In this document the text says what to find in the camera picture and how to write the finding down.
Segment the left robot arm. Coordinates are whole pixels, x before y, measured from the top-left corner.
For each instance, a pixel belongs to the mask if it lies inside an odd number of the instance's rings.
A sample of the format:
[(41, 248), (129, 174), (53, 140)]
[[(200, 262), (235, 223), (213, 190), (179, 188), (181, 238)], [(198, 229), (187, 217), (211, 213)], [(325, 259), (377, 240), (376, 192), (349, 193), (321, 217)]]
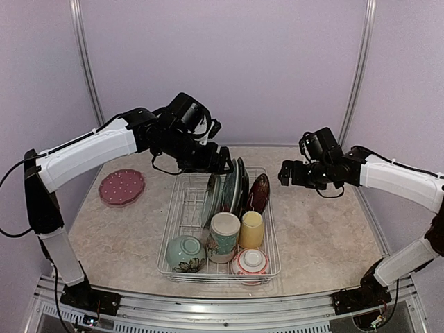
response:
[(220, 127), (203, 104), (181, 92), (155, 111), (135, 108), (70, 142), (25, 154), (29, 225), (80, 307), (92, 307), (97, 294), (86, 285), (87, 276), (70, 244), (55, 192), (91, 169), (144, 151), (153, 157), (166, 154), (174, 158), (181, 173), (232, 173), (229, 149), (212, 141)]

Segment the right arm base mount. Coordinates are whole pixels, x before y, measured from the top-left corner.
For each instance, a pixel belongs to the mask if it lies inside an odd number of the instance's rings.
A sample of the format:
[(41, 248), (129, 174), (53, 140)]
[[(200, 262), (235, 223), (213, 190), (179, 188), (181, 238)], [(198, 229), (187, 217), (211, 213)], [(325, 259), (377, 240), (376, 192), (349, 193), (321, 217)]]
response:
[(388, 287), (383, 287), (373, 276), (363, 277), (360, 286), (341, 289), (332, 294), (336, 315), (365, 310), (392, 301)]

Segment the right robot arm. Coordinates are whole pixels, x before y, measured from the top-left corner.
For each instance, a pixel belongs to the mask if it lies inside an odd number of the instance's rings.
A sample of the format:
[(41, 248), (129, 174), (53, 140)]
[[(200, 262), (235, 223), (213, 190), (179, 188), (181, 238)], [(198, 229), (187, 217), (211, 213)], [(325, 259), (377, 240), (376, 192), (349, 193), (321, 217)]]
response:
[(355, 292), (355, 302), (369, 308), (382, 296), (382, 288), (398, 278), (417, 271), (437, 257), (443, 256), (443, 174), (426, 173), (382, 158), (362, 146), (354, 146), (348, 153), (340, 148), (333, 155), (326, 153), (305, 163), (285, 160), (278, 180), (281, 185), (302, 186), (321, 191), (332, 183), (336, 188), (344, 184), (378, 189), (419, 204), (434, 213), (430, 228), (414, 242), (384, 258), (369, 270), (369, 277)]

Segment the black plate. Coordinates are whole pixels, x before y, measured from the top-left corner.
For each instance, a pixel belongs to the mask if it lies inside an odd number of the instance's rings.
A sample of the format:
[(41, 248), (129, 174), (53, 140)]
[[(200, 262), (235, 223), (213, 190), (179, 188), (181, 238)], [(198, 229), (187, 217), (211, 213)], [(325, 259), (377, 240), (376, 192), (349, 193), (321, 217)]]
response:
[(241, 218), (246, 208), (250, 186), (249, 186), (249, 175), (246, 170), (246, 166), (244, 164), (243, 159), (239, 157), (237, 159), (237, 162), (239, 165), (240, 176), (241, 176), (241, 193), (239, 197), (239, 205), (237, 208), (237, 216)]

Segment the light blue flower plate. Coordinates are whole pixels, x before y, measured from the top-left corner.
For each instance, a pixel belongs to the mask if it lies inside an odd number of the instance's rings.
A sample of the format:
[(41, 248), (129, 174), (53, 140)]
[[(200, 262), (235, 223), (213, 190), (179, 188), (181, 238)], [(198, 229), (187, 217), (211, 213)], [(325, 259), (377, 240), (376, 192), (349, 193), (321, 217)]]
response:
[(212, 174), (207, 182), (204, 195), (203, 211), (200, 216), (202, 228), (208, 228), (212, 217), (216, 214), (222, 191), (222, 179), (220, 175)]

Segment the teal and red patterned plate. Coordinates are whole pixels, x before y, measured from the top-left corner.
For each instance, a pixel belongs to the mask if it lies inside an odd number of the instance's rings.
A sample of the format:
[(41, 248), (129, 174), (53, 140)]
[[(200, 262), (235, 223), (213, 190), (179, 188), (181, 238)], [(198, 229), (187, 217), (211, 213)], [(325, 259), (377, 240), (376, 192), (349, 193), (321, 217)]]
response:
[(244, 161), (241, 157), (232, 160), (234, 171), (225, 177), (221, 191), (219, 210), (238, 215), (243, 191)]

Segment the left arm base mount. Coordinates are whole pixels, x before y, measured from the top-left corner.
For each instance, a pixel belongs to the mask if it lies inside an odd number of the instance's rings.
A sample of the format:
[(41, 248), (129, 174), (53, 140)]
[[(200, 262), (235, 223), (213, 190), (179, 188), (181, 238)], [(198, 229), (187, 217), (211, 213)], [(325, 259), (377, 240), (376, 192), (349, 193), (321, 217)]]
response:
[(92, 288), (88, 282), (64, 286), (60, 302), (76, 309), (116, 316), (121, 296), (118, 293)]

